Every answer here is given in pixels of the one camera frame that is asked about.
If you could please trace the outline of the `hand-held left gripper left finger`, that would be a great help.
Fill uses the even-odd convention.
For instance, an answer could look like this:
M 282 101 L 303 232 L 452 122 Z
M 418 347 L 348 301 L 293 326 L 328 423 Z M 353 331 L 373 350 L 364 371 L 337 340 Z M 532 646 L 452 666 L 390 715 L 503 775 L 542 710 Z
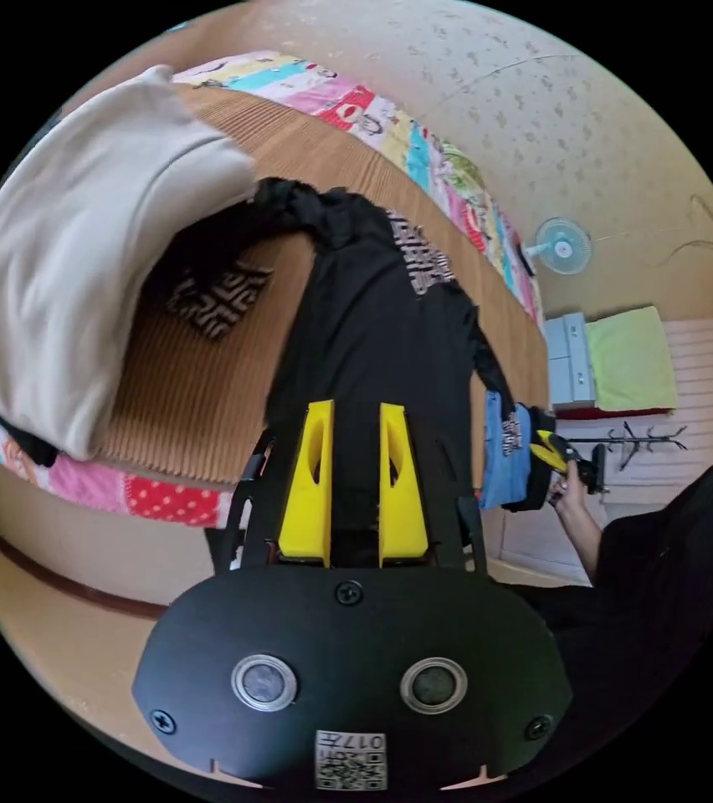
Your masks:
M 325 567 L 331 564 L 334 410 L 332 400 L 307 407 L 278 539 L 284 558 Z

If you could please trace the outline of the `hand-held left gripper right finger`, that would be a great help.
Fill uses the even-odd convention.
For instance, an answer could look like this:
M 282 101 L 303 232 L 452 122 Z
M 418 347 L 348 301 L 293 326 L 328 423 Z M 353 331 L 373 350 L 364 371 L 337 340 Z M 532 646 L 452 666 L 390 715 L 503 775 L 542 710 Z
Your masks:
M 381 567 L 394 561 L 421 560 L 428 533 L 405 410 L 379 406 L 378 557 Z

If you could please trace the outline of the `person's right hand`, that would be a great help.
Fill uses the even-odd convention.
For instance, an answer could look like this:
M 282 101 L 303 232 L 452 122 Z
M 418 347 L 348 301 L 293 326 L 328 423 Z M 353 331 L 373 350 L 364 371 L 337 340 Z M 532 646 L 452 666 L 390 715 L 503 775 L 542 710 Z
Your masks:
M 567 471 L 553 482 L 548 500 L 566 529 L 588 518 L 586 491 L 577 463 L 567 464 Z

